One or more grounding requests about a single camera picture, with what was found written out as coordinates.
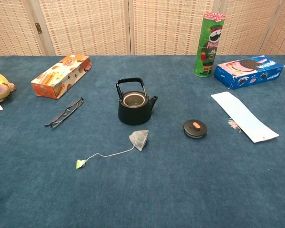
woven screen panel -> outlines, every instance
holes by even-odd
[[[0,56],[7,55],[42,55],[23,0],[0,0]]]
[[[214,0],[132,1],[136,55],[196,54],[203,15]]]
[[[279,0],[228,0],[218,55],[257,55]]]
[[[39,0],[56,55],[126,55],[124,0]]]
[[[285,54],[285,5],[277,17],[274,29],[265,44],[264,54],[275,55]]]

pyramid tea bag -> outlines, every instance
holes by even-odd
[[[132,142],[133,146],[135,146],[139,151],[143,150],[143,147],[145,146],[148,139],[148,133],[148,130],[142,130],[133,132],[129,136],[129,139]]]
[[[126,152],[129,152],[131,150],[134,149],[134,147],[136,149],[138,149],[139,151],[142,151],[143,150],[143,147],[145,146],[146,142],[147,142],[147,139],[148,139],[148,133],[149,131],[148,130],[141,130],[141,131],[135,131],[133,132],[130,136],[129,136],[129,139],[131,141],[131,143],[133,144],[133,147],[129,150],[126,150],[126,151],[123,151],[123,152],[119,152],[119,153],[114,153],[114,154],[111,154],[111,155],[101,155],[99,153],[96,153],[94,155],[92,155],[91,157],[89,157],[88,159],[84,159],[84,160],[77,160],[76,161],[76,169],[79,169],[81,167],[84,167],[86,165],[86,162],[90,159],[90,158],[93,158],[94,156],[96,156],[97,154],[102,156],[102,157],[111,157],[111,156],[114,156],[114,155],[118,155],[118,154],[121,154],[121,153],[126,153]]]

orange box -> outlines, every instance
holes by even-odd
[[[31,81],[37,96],[59,99],[92,68],[89,56],[68,55]]]

pringles logo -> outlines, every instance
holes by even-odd
[[[219,46],[218,42],[212,43],[212,42],[208,41],[208,43],[207,43],[207,49],[217,48],[218,46]]]

blue box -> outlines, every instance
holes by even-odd
[[[232,90],[278,79],[284,67],[268,56],[257,56],[218,64],[214,77]]]

